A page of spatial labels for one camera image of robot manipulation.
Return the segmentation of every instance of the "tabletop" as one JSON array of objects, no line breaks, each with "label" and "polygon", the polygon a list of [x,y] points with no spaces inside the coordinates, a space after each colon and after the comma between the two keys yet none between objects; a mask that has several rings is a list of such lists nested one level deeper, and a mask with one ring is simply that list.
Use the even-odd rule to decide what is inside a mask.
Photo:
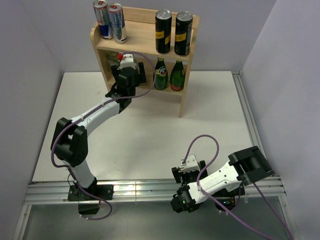
[{"label": "tabletop", "polygon": [[[106,93],[101,72],[64,74],[33,182],[67,180],[67,170],[55,168],[50,159],[56,123],[62,117],[71,119],[84,113]],[[191,141],[201,134],[214,136],[220,146],[209,174],[221,168],[228,155],[252,146],[230,71],[192,71],[182,118],[178,118],[180,101],[181,96],[151,91],[133,99],[121,114],[93,131],[87,156],[93,175],[98,180],[173,179],[171,168],[180,165]],[[204,137],[194,143],[190,154],[208,163],[216,149],[215,143]]]}]

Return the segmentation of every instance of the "wall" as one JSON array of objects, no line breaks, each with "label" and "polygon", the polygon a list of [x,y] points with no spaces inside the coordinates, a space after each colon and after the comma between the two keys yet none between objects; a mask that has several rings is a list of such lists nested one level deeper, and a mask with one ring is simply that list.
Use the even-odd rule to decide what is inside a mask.
[{"label": "wall", "polygon": [[0,239],[11,239],[61,72],[17,0],[0,7]]},{"label": "wall", "polygon": [[320,234],[319,9],[319,0],[277,0],[241,76],[306,240]]},{"label": "wall", "polygon": [[[276,0],[121,0],[123,6],[200,16],[193,70],[241,70]],[[100,71],[90,0],[21,0],[64,72]]]}]

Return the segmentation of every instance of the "clear bottle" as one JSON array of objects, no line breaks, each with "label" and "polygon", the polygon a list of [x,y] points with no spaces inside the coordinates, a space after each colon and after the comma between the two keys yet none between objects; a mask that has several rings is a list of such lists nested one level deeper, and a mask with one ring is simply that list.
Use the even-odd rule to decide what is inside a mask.
[{"label": "clear bottle", "polygon": [[158,62],[155,66],[156,72],[156,81],[155,81],[155,89],[163,90],[168,85],[168,71],[165,65],[165,60],[163,58],[158,57]]},{"label": "clear bottle", "polygon": [[171,75],[170,75],[170,86],[173,91],[181,91],[184,89],[186,74],[182,61],[176,61]]}]

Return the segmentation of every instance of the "shelf board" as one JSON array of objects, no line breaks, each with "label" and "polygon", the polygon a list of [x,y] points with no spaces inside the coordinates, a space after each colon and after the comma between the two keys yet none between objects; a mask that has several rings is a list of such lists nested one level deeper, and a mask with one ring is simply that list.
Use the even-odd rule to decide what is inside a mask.
[{"label": "shelf board", "polygon": [[[149,89],[153,83],[153,68],[150,65],[150,63],[145,60],[144,58],[140,58],[140,57],[136,57],[136,60],[140,63],[143,62],[144,65],[144,71],[145,71],[145,76],[146,76],[146,81],[147,83],[141,83],[140,86],[138,86],[138,88],[142,88],[142,89]],[[157,64],[157,60],[152,60],[153,64],[156,65]],[[169,74],[169,79],[168,79],[168,84],[167,87],[164,90],[157,90],[155,88],[153,88],[153,90],[155,91],[159,91],[159,92],[165,92],[168,94],[174,94],[174,95],[178,95],[178,96],[182,96],[184,94],[185,89],[181,90],[181,91],[173,91],[170,87],[170,74],[172,72],[172,69],[175,66],[175,62],[169,62],[164,60],[166,69],[168,71]],[[115,79],[114,77],[110,77],[110,79],[108,79],[107,84],[108,86],[111,88],[111,86],[115,83]]]},{"label": "shelf board", "polygon": [[171,27],[171,49],[167,54],[160,54],[156,51],[156,27],[153,23],[137,22],[137,21],[125,21],[125,28],[127,33],[127,42],[119,44],[113,39],[107,40],[100,37],[96,44],[97,49],[110,50],[118,52],[130,52],[135,51],[142,54],[146,54],[154,57],[161,57],[165,59],[179,60],[188,62],[190,55],[179,56],[175,54],[175,31],[176,27]]}]

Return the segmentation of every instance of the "purple cable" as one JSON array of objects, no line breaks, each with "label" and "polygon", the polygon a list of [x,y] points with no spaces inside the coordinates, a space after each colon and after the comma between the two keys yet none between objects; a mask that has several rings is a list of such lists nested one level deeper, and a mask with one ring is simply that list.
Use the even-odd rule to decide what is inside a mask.
[{"label": "purple cable", "polygon": [[[198,187],[200,187],[200,191],[206,195],[208,198],[212,199],[216,204],[218,204],[223,210],[225,210],[226,213],[230,214],[232,217],[234,217],[239,223],[241,223],[243,226],[245,226],[246,228],[250,229],[251,231],[253,231],[254,233],[258,234],[259,236],[268,239],[268,240],[275,240],[274,238],[258,231],[257,229],[253,228],[252,226],[250,226],[249,224],[247,224],[246,222],[244,222],[243,220],[241,220],[239,217],[237,217],[232,211],[230,211],[229,209],[227,209],[224,205],[222,205],[215,197],[211,196],[208,192],[206,192],[205,190],[203,190],[201,188],[200,185],[200,177],[202,175],[202,173],[216,160],[218,153],[219,153],[219,143],[218,141],[211,135],[208,134],[202,134],[197,136],[194,140],[192,140],[192,142],[190,143],[190,146],[186,152],[186,156],[184,158],[184,160],[182,161],[182,163],[185,163],[187,160],[187,157],[189,155],[190,149],[192,147],[192,145],[194,144],[194,142],[202,137],[208,137],[211,138],[212,140],[214,140],[215,144],[216,144],[216,153],[213,157],[213,159],[199,172],[197,178],[196,178],[196,184],[198,185]],[[281,219],[281,217],[276,213],[276,210],[271,206],[271,204],[268,202],[268,200],[266,199],[266,197],[263,195],[263,193],[260,191],[260,189],[258,188],[258,186],[253,183],[254,186],[256,187],[256,189],[258,190],[258,192],[260,193],[260,195],[262,196],[262,198],[266,201],[266,203],[268,204],[268,206],[271,208],[271,210],[273,211],[273,213],[275,213],[276,217],[281,221],[281,223],[284,225],[285,229],[288,231],[289,235],[290,235],[290,239],[294,240],[294,235],[292,234],[292,232],[290,231],[289,227],[287,226],[287,224]]]},{"label": "purple cable", "polygon": [[64,128],[59,134],[58,136],[56,137],[53,145],[52,145],[52,150],[51,150],[51,162],[53,164],[53,166],[55,166],[56,168],[68,168],[68,171],[69,173],[71,174],[73,180],[76,182],[76,185],[78,186],[78,188],[86,195],[94,198],[94,199],[97,199],[99,201],[102,201],[104,203],[106,203],[107,205],[109,205],[110,207],[110,211],[107,215],[105,216],[102,216],[102,217],[86,217],[86,216],[83,216],[83,218],[87,219],[87,220],[102,220],[102,219],[105,219],[107,217],[110,216],[111,212],[112,212],[112,206],[110,204],[110,202],[102,199],[101,197],[98,197],[98,196],[94,196],[92,194],[90,194],[89,192],[87,192],[86,190],[84,190],[84,188],[81,186],[81,184],[77,181],[77,178],[76,176],[73,174],[73,172],[71,171],[70,167],[68,165],[58,165],[56,164],[55,162],[55,151],[56,151],[56,147],[57,147],[57,144],[60,140],[60,138],[62,137],[63,134],[65,134],[70,128],[72,128],[74,125],[80,123],[81,121],[83,121],[84,119],[88,118],[89,116],[91,116],[92,114],[94,114],[96,111],[98,111],[99,109],[103,108],[103,106],[109,104],[109,103],[112,103],[114,101],[117,101],[117,100],[120,100],[120,99],[136,99],[136,98],[140,98],[144,95],[146,95],[147,93],[149,93],[151,91],[151,89],[155,86],[155,83],[156,83],[156,80],[157,80],[157,74],[156,74],[156,69],[155,69],[155,65],[153,64],[153,62],[151,61],[151,59],[149,59],[146,55],[142,54],[142,53],[139,53],[139,52],[136,52],[136,51],[130,51],[130,52],[124,52],[123,54],[137,54],[137,55],[140,55],[142,57],[144,57],[152,66],[153,68],[153,74],[154,74],[154,81],[152,83],[152,85],[150,86],[150,88],[140,94],[140,95],[136,95],[136,96],[121,96],[121,97],[116,97],[116,98],[113,98],[113,99],[110,99],[108,101],[105,101],[103,104],[97,106],[96,108],[92,109],[90,112],[88,112],[86,115],[83,116],[83,118],[80,118],[74,122],[72,122],[71,124],[69,124],[66,128]]}]

